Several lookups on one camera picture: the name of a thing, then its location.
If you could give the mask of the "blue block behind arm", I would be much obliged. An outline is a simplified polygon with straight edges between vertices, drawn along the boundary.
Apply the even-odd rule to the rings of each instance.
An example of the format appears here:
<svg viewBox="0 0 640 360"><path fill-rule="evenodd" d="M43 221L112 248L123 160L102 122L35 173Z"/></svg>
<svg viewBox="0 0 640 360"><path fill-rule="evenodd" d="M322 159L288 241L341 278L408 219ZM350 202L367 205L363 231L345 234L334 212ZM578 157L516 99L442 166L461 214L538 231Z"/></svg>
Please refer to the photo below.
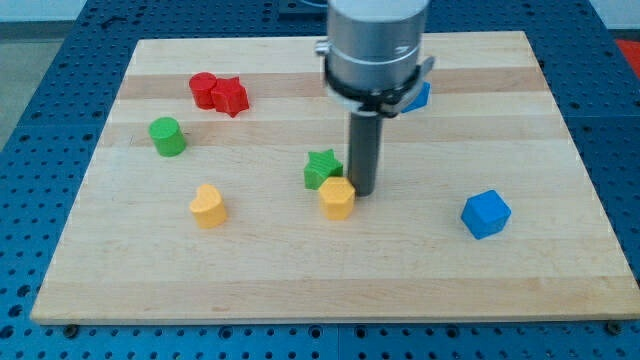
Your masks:
<svg viewBox="0 0 640 360"><path fill-rule="evenodd" d="M409 105L407 105L402 110L402 112L408 113L414 110L424 108L429 102L430 93L431 93L431 84L429 82L424 82L419 94Z"/></svg>

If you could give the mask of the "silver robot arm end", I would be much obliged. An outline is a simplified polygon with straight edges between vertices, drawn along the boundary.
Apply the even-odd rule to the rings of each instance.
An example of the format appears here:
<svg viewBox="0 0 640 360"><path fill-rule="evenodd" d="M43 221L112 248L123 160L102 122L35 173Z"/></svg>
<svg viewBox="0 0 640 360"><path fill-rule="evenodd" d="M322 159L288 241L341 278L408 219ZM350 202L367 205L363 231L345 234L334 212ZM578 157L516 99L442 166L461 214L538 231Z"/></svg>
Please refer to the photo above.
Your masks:
<svg viewBox="0 0 640 360"><path fill-rule="evenodd" d="M435 59L420 59L428 0L329 0L327 92L358 117L393 118L419 96Z"/></svg>

